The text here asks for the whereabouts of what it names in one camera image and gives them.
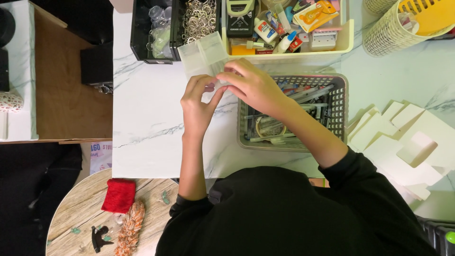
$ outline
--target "hand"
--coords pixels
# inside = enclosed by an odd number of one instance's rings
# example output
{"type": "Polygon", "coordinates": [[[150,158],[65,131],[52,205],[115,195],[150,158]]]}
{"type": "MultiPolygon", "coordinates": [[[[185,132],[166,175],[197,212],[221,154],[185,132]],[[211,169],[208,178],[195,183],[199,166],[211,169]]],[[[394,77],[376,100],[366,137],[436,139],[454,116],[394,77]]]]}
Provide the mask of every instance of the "hand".
{"type": "Polygon", "coordinates": [[[201,102],[204,92],[213,92],[215,90],[213,87],[216,81],[215,77],[209,75],[193,76],[188,81],[180,104],[183,109],[184,134],[189,138],[200,141],[204,138],[213,113],[227,89],[226,86],[219,88],[208,104],[201,102]]]}
{"type": "Polygon", "coordinates": [[[227,85],[227,89],[264,114],[278,119],[289,106],[297,104],[284,95],[267,73],[243,58],[228,61],[224,71],[217,74],[217,78],[233,84],[227,85]]]}

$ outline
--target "green leaf sticker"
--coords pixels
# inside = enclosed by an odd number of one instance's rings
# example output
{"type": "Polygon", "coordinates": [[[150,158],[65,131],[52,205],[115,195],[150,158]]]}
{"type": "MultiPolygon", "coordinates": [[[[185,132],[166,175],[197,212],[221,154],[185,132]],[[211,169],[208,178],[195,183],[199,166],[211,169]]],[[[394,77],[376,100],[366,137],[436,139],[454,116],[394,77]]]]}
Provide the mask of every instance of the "green leaf sticker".
{"type": "Polygon", "coordinates": [[[81,230],[78,229],[78,228],[73,228],[73,229],[71,229],[71,233],[79,234],[80,232],[81,232],[81,230]]]}

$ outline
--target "patterned mug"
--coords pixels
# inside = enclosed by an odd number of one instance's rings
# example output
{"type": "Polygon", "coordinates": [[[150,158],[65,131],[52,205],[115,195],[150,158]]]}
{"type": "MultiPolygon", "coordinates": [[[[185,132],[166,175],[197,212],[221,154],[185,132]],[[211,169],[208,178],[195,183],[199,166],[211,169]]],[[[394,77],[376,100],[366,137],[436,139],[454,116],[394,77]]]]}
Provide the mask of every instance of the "patterned mug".
{"type": "Polygon", "coordinates": [[[16,96],[10,92],[0,92],[0,112],[17,113],[24,106],[21,96],[16,96]]]}

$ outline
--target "gray plastic basket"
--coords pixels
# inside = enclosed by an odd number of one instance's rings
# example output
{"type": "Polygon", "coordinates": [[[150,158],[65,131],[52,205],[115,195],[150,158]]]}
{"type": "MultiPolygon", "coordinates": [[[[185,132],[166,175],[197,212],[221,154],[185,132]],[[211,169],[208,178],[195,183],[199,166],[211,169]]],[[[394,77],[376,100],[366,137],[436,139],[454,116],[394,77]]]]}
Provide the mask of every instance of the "gray plastic basket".
{"type": "MultiPolygon", "coordinates": [[[[300,86],[326,86],[333,84],[329,96],[332,97],[332,113],[330,116],[329,130],[338,138],[346,142],[346,120],[348,120],[348,80],[341,74],[302,74],[302,75],[272,75],[275,82],[287,80],[288,84],[300,86]]],[[[273,145],[270,142],[250,142],[245,139],[246,119],[248,105],[241,99],[238,100],[237,112],[237,142],[242,148],[271,151],[309,152],[303,144],[273,145]]]]}

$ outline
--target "person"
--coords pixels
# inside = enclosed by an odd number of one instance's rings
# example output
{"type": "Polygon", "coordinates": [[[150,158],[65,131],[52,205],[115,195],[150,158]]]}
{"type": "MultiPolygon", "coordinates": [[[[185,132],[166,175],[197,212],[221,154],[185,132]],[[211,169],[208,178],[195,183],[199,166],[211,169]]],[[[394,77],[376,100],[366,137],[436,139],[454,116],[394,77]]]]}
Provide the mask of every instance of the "person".
{"type": "Polygon", "coordinates": [[[216,77],[191,77],[181,99],[185,131],[177,202],[156,255],[437,255],[403,198],[362,154],[285,96],[245,59],[216,77]],[[204,92],[219,88],[210,103],[204,92]],[[330,188],[280,167],[218,179],[206,193],[202,140],[223,93],[283,122],[308,148],[330,188]]]}

